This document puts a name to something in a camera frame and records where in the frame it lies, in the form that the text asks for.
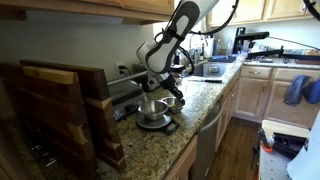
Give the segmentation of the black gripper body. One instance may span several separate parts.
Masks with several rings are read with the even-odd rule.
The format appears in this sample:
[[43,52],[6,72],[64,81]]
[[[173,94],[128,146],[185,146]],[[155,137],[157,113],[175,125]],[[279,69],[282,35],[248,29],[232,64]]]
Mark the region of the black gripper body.
[[168,75],[162,82],[161,86],[169,90],[172,95],[174,95],[178,99],[183,98],[183,93],[175,86],[176,81],[172,75]]

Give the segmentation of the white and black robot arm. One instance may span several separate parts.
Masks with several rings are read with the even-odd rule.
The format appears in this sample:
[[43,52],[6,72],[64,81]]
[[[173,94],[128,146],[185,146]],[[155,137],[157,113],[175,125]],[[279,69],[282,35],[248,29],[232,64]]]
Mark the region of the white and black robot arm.
[[175,79],[169,73],[171,62],[186,35],[214,8],[218,1],[181,0],[168,26],[162,31],[162,39],[159,42],[144,42],[136,52],[147,71],[182,104],[185,104],[183,93],[175,86]]

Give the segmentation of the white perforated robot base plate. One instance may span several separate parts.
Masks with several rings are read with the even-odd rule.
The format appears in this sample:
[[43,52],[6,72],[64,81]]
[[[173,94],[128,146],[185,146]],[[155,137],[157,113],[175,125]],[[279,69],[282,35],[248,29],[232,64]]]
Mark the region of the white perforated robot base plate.
[[[293,125],[262,121],[271,149],[260,149],[258,180],[320,180],[320,121],[316,119],[311,130]],[[298,154],[288,158],[273,146],[275,133],[300,136],[306,139]]]

